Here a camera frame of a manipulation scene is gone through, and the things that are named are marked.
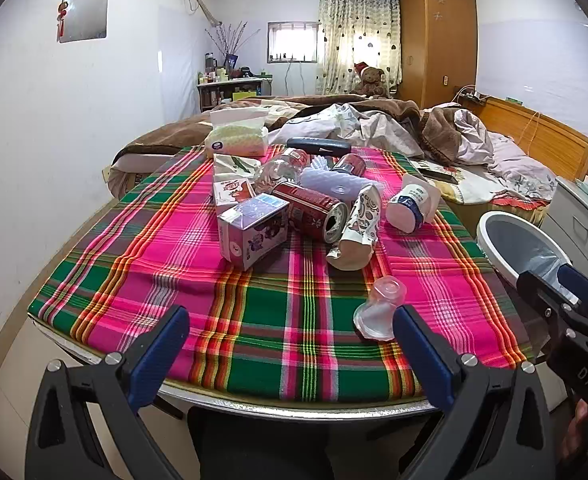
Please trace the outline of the person's right hand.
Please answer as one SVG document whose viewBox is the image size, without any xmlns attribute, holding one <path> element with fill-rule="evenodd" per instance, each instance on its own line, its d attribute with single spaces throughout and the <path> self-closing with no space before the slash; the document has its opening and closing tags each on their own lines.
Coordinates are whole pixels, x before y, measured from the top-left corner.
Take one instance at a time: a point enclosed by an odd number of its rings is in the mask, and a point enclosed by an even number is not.
<svg viewBox="0 0 588 480">
<path fill-rule="evenodd" d="M 584 448 L 588 433 L 588 404 L 580 400 L 576 405 L 574 417 L 571 419 L 565 437 L 560 445 L 560 457 L 568 460 Z"/>
</svg>

